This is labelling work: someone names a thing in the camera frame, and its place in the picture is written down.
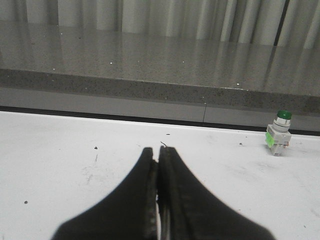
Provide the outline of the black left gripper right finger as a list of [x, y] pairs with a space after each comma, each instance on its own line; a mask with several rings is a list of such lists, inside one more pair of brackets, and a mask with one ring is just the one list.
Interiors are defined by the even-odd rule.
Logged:
[[157, 184], [162, 240], [274, 239], [214, 196], [173, 147], [160, 148]]

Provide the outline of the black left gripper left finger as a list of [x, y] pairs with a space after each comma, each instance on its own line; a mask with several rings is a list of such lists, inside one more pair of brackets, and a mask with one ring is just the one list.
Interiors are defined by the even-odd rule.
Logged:
[[103, 200], [63, 223], [54, 240], [156, 240], [158, 164], [143, 149], [125, 179]]

